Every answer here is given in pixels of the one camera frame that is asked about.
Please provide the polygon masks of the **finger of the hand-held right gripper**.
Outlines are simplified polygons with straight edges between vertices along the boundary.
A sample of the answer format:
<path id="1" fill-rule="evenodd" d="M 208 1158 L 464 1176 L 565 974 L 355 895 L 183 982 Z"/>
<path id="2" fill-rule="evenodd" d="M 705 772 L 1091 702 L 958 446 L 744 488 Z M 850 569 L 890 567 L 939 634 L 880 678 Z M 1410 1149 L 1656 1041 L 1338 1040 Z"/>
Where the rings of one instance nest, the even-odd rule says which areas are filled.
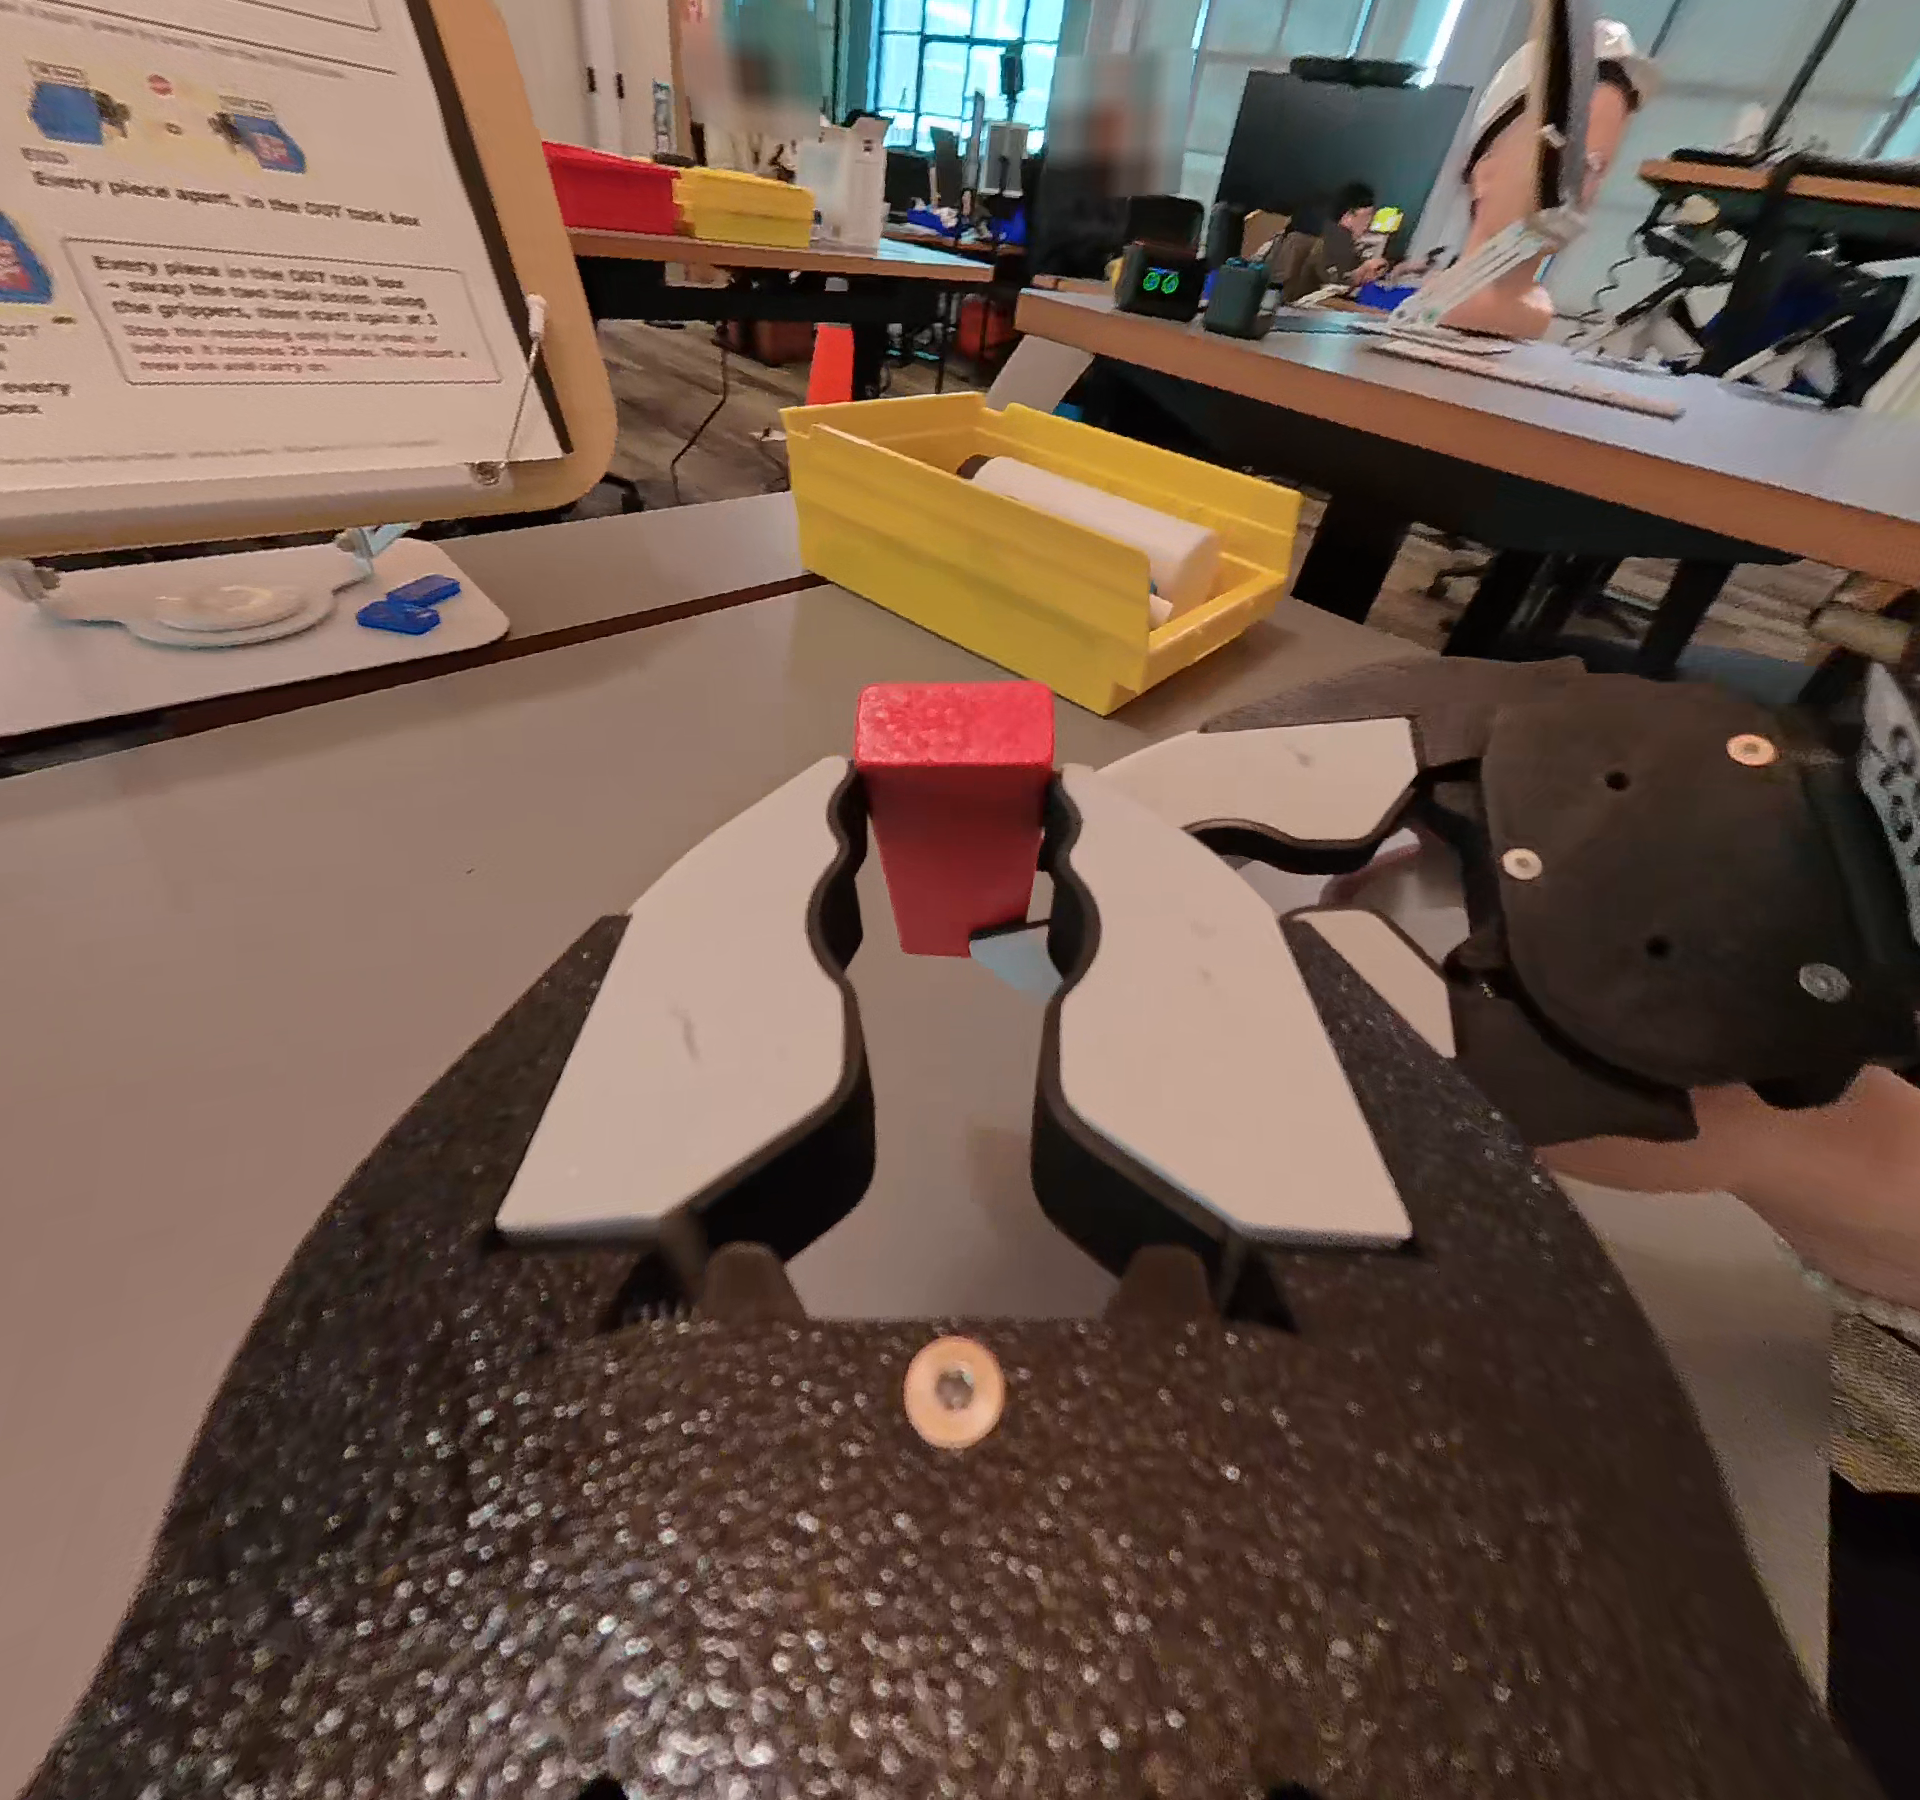
<path id="1" fill-rule="evenodd" d="M 1311 906 L 1290 923 L 1328 944 L 1434 1054 L 1457 1057 L 1444 972 L 1393 921 L 1362 906 Z"/>
<path id="2" fill-rule="evenodd" d="M 1404 714 L 1181 731 L 1104 767 L 1104 783 L 1214 852 L 1343 873 L 1404 827 L 1420 749 Z"/>

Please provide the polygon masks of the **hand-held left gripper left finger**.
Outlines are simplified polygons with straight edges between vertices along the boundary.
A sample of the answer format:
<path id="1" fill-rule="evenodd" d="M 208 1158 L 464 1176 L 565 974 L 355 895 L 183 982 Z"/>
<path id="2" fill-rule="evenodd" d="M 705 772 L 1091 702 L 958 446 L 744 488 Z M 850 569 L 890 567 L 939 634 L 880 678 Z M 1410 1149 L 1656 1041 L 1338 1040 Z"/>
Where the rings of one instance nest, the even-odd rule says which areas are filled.
<path id="1" fill-rule="evenodd" d="M 522 1247 L 744 1241 L 780 1257 L 873 1180 L 850 980 L 865 795 L 820 758 L 684 852 L 628 908 L 494 1214 Z"/>

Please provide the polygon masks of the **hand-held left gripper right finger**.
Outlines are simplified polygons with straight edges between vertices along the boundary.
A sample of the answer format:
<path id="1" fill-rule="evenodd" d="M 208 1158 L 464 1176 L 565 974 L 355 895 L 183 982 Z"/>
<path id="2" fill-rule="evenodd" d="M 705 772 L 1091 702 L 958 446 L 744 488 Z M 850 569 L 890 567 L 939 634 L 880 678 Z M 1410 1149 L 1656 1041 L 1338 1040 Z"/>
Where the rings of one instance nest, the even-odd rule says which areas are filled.
<path id="1" fill-rule="evenodd" d="M 1057 778 L 1046 1076 L 1074 1133 L 1224 1239 L 1395 1251 L 1380 1140 L 1280 918 L 1084 764 Z"/>

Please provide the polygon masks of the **white cylinder with black cap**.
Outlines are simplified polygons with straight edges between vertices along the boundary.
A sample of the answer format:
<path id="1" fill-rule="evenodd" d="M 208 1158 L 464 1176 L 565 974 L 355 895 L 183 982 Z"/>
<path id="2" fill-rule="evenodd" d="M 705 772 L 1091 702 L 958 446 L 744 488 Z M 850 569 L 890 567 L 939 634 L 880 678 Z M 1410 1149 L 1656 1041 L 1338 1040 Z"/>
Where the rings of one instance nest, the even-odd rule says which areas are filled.
<path id="1" fill-rule="evenodd" d="M 1214 595 L 1221 542 L 1210 527 L 1011 456 L 977 453 L 962 462 L 958 475 L 1141 550 L 1147 556 L 1147 611 L 1154 626 L 1205 605 Z"/>

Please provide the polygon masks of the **red block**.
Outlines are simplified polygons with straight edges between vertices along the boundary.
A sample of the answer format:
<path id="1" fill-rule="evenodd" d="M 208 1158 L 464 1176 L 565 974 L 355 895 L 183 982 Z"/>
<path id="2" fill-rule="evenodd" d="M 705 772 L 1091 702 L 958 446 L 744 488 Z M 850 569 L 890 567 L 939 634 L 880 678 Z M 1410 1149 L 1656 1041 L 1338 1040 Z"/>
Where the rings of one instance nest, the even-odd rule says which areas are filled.
<path id="1" fill-rule="evenodd" d="M 1024 923 L 1054 779 L 1042 684 L 865 686 L 852 760 L 900 950 L 965 955 L 977 934 Z"/>

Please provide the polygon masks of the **yellow plastic bin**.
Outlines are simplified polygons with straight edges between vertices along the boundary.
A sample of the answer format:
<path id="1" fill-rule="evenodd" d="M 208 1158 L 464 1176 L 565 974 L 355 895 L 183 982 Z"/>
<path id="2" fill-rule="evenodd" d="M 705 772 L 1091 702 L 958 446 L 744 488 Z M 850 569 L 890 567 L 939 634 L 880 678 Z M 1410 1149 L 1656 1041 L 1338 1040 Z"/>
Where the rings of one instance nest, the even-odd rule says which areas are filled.
<path id="1" fill-rule="evenodd" d="M 1301 492 L 1097 425 L 977 392 L 793 406 L 780 423 L 810 574 L 1098 714 L 1242 636 L 1290 574 Z M 1141 550 L 959 477 L 977 453 L 1214 530 L 1210 598 L 1154 626 Z"/>
<path id="2" fill-rule="evenodd" d="M 792 180 L 687 166 L 672 175 L 672 200 L 678 231 L 699 243 L 768 252 L 813 245 L 817 202 Z"/>

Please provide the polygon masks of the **person's right hand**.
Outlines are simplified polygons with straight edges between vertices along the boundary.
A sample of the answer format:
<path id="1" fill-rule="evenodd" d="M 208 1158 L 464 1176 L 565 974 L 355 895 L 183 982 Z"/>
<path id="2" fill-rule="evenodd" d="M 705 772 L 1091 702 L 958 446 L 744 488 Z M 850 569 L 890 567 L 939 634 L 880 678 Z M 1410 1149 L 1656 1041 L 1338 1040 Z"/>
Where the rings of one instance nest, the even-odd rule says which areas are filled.
<path id="1" fill-rule="evenodd" d="M 1686 1140 L 1580 1138 L 1565 1176 L 1636 1192 L 1726 1192 L 1825 1280 L 1918 1307 L 1918 1088 L 1863 1068 L 1830 1103 L 1778 1109 L 1743 1084 L 1691 1096 Z"/>

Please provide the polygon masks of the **grey desk with wooden edge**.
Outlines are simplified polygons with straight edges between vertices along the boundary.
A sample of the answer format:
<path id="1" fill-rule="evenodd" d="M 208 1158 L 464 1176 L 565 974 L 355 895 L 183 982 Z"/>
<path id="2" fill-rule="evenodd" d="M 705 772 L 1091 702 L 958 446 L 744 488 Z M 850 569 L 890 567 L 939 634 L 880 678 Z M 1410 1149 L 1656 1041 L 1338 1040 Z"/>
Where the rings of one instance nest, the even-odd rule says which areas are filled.
<path id="1" fill-rule="evenodd" d="M 1118 313 L 1094 292 L 1019 292 L 1019 334 L 1336 423 L 1453 463 L 1915 584 L 1915 423 L 1741 394 L 1718 378 L 1607 383 L 1669 394 L 1659 422 L 1428 368 L 1355 332 L 1221 338 Z"/>

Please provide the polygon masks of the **paper sheet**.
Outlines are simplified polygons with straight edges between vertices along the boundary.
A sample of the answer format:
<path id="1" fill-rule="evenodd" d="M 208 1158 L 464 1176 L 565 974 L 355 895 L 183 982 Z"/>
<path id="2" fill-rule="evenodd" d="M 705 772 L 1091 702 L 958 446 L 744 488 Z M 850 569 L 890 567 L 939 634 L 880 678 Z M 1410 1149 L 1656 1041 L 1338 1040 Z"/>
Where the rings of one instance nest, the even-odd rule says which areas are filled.
<path id="1" fill-rule="evenodd" d="M 1578 403 L 1602 406 L 1634 418 L 1676 422 L 1685 418 L 1681 400 L 1634 386 L 1607 383 L 1577 361 L 1544 361 L 1526 355 L 1523 346 L 1487 338 L 1447 337 L 1438 328 L 1380 328 L 1360 337 L 1371 351 L 1422 363 L 1428 368 L 1458 372 L 1540 394 L 1565 397 Z"/>

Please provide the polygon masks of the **black clock with green display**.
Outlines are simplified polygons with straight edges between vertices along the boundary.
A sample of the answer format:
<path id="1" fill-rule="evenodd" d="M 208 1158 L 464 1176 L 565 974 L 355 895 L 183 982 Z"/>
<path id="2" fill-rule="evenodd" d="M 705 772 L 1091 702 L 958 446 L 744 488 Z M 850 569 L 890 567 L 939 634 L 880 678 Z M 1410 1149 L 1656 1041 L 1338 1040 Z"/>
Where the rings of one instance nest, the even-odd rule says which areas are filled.
<path id="1" fill-rule="evenodd" d="M 1114 282 L 1118 313 L 1190 325 L 1202 308 L 1207 264 L 1195 252 L 1127 243 Z"/>

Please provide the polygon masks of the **blue clip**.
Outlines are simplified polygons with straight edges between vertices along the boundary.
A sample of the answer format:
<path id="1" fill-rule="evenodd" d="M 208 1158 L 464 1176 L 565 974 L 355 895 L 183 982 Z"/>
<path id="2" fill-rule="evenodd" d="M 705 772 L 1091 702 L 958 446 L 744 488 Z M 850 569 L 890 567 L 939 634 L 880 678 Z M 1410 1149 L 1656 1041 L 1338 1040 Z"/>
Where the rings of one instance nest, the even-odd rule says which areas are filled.
<path id="1" fill-rule="evenodd" d="M 420 637 L 433 634 L 444 609 L 463 597 L 463 582 L 446 574 L 427 574 L 401 582 L 355 611 L 361 630 L 382 636 Z"/>

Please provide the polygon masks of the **black television screen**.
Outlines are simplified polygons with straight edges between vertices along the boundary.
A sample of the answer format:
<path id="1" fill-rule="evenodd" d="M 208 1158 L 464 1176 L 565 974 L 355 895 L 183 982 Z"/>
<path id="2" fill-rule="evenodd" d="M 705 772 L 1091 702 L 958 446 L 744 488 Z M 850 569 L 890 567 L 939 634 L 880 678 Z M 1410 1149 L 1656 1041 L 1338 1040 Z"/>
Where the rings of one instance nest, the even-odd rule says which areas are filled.
<path id="1" fill-rule="evenodd" d="M 1390 249 L 1410 249 L 1474 93 L 1453 82 L 1345 85 L 1250 70 L 1227 138 L 1214 204 L 1331 219 L 1331 202 L 1364 182 L 1403 225 Z"/>

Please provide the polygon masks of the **white stand base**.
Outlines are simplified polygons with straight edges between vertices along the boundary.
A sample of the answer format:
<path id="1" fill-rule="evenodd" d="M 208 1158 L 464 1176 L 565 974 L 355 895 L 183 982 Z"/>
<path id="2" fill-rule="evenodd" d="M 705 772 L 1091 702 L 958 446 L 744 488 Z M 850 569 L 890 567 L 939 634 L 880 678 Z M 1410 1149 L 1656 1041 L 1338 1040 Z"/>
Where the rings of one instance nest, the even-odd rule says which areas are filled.
<path id="1" fill-rule="evenodd" d="M 234 554 L 71 569 L 54 602 L 76 618 L 5 591 L 1 601 L 1 734 L 65 731 L 124 714 L 264 693 L 334 678 L 383 678 L 435 656 L 479 652 L 508 632 L 507 614 L 450 554 L 406 535 L 346 582 L 355 561 L 334 545 L 276 547 Z M 358 611 L 396 587 L 442 580 L 438 626 L 420 636 L 367 628 Z M 121 619 L 138 598 L 180 587 L 297 587 L 329 606 L 293 636 L 222 648 L 136 637 Z"/>

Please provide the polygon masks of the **red plastic bin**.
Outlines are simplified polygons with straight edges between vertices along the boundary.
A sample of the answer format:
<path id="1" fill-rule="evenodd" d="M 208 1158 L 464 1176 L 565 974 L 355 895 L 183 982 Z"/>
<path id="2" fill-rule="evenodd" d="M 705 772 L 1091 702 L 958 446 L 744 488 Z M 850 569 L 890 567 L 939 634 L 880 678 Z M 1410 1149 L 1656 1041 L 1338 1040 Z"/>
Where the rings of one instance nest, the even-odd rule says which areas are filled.
<path id="1" fill-rule="evenodd" d="M 682 232 L 677 166 L 551 140 L 540 149 L 566 231 Z"/>

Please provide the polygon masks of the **instruction sheet board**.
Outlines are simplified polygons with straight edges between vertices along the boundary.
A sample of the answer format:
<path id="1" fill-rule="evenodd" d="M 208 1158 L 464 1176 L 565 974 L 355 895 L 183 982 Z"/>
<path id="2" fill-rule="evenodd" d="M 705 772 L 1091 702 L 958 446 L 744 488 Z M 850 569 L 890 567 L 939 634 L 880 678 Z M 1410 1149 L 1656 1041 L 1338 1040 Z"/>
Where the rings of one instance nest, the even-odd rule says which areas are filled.
<path id="1" fill-rule="evenodd" d="M 1 0 L 4 559 L 559 510 L 612 394 L 490 0 Z"/>

